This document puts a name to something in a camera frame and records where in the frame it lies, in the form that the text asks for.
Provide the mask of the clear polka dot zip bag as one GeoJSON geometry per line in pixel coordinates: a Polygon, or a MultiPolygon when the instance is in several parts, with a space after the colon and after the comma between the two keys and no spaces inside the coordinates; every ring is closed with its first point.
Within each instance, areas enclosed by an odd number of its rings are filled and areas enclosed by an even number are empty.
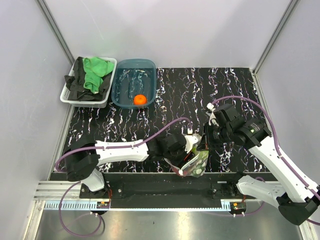
{"type": "MultiPolygon", "coordinates": [[[[185,150],[186,140],[184,134],[171,134],[165,138],[165,150],[166,153],[178,151],[180,149],[185,150]]],[[[198,151],[198,154],[195,157],[185,164],[183,167],[175,167],[170,165],[171,170],[180,177],[201,177],[205,173],[205,168],[208,163],[209,150],[198,151]]]]}

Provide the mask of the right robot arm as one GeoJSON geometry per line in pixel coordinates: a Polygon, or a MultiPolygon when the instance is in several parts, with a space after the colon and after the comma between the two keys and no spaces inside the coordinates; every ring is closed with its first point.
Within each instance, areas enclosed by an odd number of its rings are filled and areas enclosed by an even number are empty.
{"type": "Polygon", "coordinates": [[[257,119],[245,119],[232,104],[218,108],[207,104],[209,121],[204,124],[200,147],[214,150],[225,143],[241,146],[258,158],[279,185],[256,180],[238,172],[227,185],[228,195],[251,196],[274,206],[291,224],[299,226],[318,209],[320,186],[307,177],[275,143],[276,136],[257,119]]]}

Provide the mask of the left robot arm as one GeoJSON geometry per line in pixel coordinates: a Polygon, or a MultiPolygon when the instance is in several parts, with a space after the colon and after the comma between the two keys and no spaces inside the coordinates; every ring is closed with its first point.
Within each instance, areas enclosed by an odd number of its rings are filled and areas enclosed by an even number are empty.
{"type": "Polygon", "coordinates": [[[182,173],[183,168],[198,157],[193,149],[200,140],[192,132],[132,142],[95,141],[93,138],[89,142],[79,140],[63,154],[66,179],[84,184],[95,197],[103,198],[108,193],[108,186],[98,166],[114,162],[165,160],[182,173]]]}

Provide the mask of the orange fake fruit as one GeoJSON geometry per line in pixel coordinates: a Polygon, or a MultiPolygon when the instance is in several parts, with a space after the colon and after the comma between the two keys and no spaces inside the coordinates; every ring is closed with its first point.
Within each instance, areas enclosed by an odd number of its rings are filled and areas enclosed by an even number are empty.
{"type": "Polygon", "coordinates": [[[147,97],[143,94],[138,94],[133,98],[133,104],[136,106],[145,105],[147,102],[147,97]]]}

